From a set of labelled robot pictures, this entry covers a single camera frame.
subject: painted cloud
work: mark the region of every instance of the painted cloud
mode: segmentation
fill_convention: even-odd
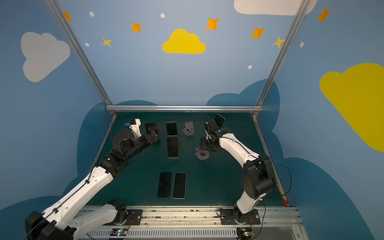
[[[22,51],[26,58],[24,75],[31,82],[39,82],[70,56],[70,47],[49,33],[34,32],[22,36]]]
[[[308,14],[317,0],[310,0]],[[242,14],[296,15],[301,0],[235,0],[235,10]]]

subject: dark blue cloud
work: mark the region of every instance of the dark blue cloud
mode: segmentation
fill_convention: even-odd
[[[210,106],[254,106],[263,89],[266,79],[252,83],[246,87],[240,94],[220,93],[208,100]]]
[[[157,104],[151,103],[148,101],[143,101],[143,100],[130,100],[130,101],[118,103],[117,105],[157,105]]]
[[[291,206],[297,206],[311,240],[373,240],[361,214],[339,184],[323,169],[305,159],[284,158],[277,136],[272,132],[279,114],[280,97],[273,83],[257,116],[271,158],[287,166],[292,173],[292,189],[287,195]],[[288,190],[288,171],[276,166],[284,190]]]
[[[108,130],[110,117],[111,114],[105,110],[104,102],[93,106],[85,116],[77,141],[78,177],[68,184],[63,196],[87,175]]]

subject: black smartphone screen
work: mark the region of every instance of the black smartphone screen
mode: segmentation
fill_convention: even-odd
[[[187,174],[185,172],[175,173],[172,197],[176,199],[185,198],[185,186],[187,185]]]
[[[177,125],[176,122],[166,123],[167,135],[168,136],[177,136]]]
[[[172,178],[171,172],[160,173],[159,189],[157,190],[157,197],[170,197],[171,178]]]
[[[224,118],[223,116],[221,116],[221,115],[219,115],[219,114],[216,114],[216,116],[215,116],[215,122],[216,122],[216,124],[217,124],[217,126],[218,126],[219,128],[221,128],[221,126],[223,126],[224,120],[225,120],[225,118]]]
[[[167,136],[167,150],[168,150],[168,157],[179,156],[179,137],[178,136]]]

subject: metal rail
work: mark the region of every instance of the metal rail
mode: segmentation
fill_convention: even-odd
[[[272,70],[267,78],[267,81],[264,84],[264,87],[260,93],[259,98],[257,99],[256,106],[262,106],[264,103],[264,100],[269,92],[269,90],[272,87],[273,81],[275,80],[281,65],[283,64],[283,61],[288,53],[289,48],[292,45],[293,40],[295,39],[295,36],[297,32],[299,31],[299,28],[304,20],[305,17],[305,11],[308,6],[310,0],[303,0],[300,4],[300,7],[295,15],[295,18],[292,21],[292,24],[288,30],[288,33],[285,37],[285,41],[283,46],[281,47],[279,54],[277,55],[276,61],[273,64]],[[257,115],[257,111],[252,112],[253,116]]]
[[[71,46],[73,47],[74,51],[79,57],[80,62],[83,64],[85,70],[87,71],[96,89],[99,91],[103,101],[105,102],[105,104],[112,104],[111,99],[109,98],[107,92],[105,91],[103,85],[101,84],[101,81],[97,76],[95,70],[93,69],[89,59],[87,58],[87,55],[82,49],[79,40],[77,39],[74,31],[71,28],[71,25],[68,23],[67,19],[65,18],[63,14],[63,10],[61,9],[59,3],[56,0],[45,0],[45,2],[48,5],[49,9],[51,10],[53,16],[55,17],[57,23],[63,30],[64,35],[67,37],[68,41],[70,42]]]
[[[262,106],[107,105],[109,111],[261,111]]]

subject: blue wall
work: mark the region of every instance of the blue wall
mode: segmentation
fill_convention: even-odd
[[[279,51],[273,44],[278,36],[285,38],[293,19],[242,14],[234,0],[59,3],[70,13],[70,25],[114,104],[142,100],[157,105],[206,105],[218,94],[240,94],[268,77]],[[216,31],[206,30],[208,18],[220,19]],[[141,32],[133,32],[131,22],[141,23]],[[255,27],[265,28],[260,39],[251,39]],[[164,52],[163,43],[179,28],[196,34],[206,45],[205,52]],[[103,45],[103,38],[111,40],[111,47]]]
[[[110,114],[44,0],[2,2],[0,22],[0,229],[12,234],[4,239],[21,239],[30,212],[44,210],[85,176]],[[70,49],[38,82],[23,72],[26,32],[49,33]],[[39,56],[44,46],[36,49]],[[45,60],[32,64],[45,67],[39,65]]]
[[[324,7],[331,13],[322,23],[317,18]],[[384,66],[383,12],[384,1],[318,0],[257,117],[272,159],[292,171],[287,198],[298,207],[311,240],[384,239],[384,152],[360,138],[319,86],[331,71],[361,63]],[[352,94],[356,103],[370,95]],[[367,114],[356,109],[362,124],[369,124]],[[287,190],[289,176],[277,171]]]

